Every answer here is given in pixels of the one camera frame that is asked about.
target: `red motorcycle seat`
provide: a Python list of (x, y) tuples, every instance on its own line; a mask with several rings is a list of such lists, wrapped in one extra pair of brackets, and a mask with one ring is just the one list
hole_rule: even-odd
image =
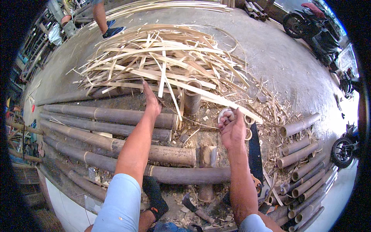
[(313, 3), (303, 3), (301, 6), (308, 7), (317, 18), (326, 19), (325, 14)]

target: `hand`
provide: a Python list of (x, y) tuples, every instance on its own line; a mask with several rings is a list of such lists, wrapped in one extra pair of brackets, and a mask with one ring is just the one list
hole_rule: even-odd
[(233, 113), (227, 111), (220, 119), (218, 128), (221, 132), (221, 140), (227, 150), (231, 148), (240, 149), (245, 146), (246, 125), (244, 116), (239, 109), (233, 110)]
[(147, 81), (143, 81), (143, 90), (146, 98), (145, 110), (154, 113), (157, 117), (161, 113), (161, 104), (158, 103), (157, 98), (153, 91), (148, 86)]

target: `dark blue sneaker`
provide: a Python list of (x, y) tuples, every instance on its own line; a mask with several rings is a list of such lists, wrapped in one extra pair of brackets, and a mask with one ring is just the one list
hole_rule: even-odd
[(109, 38), (111, 36), (114, 36), (115, 34), (120, 33), (120, 32), (122, 32), (125, 29), (126, 29), (126, 27), (108, 28), (108, 30), (106, 31), (106, 33), (104, 33), (104, 35), (103, 35), (103, 39), (107, 39), (107, 38)]
[(115, 22), (116, 22), (116, 19), (107, 21), (107, 27), (110, 28), (113, 24), (115, 24)]

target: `plastic bag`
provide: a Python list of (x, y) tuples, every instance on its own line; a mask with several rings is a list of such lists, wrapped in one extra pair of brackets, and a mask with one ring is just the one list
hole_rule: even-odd
[(62, 37), (60, 36), (59, 24), (55, 25), (53, 29), (49, 32), (48, 38), (50, 42), (54, 43), (57, 46), (62, 44)]

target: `shoe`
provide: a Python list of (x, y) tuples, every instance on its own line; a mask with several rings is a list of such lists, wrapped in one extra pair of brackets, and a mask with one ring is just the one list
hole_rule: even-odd
[(110, 28), (113, 24), (115, 24), (115, 22), (116, 22), (116, 19), (107, 21), (107, 27)]
[(161, 196), (160, 186), (157, 181), (150, 176), (143, 176), (143, 191), (150, 201), (150, 210), (156, 218), (156, 222), (164, 215), (169, 207)]
[(122, 32), (125, 29), (126, 29), (126, 27), (108, 28), (108, 30), (106, 31), (106, 33), (104, 33), (104, 35), (103, 35), (103, 39), (107, 39), (107, 38), (109, 38), (111, 36), (114, 36), (115, 34), (120, 33), (120, 32)]

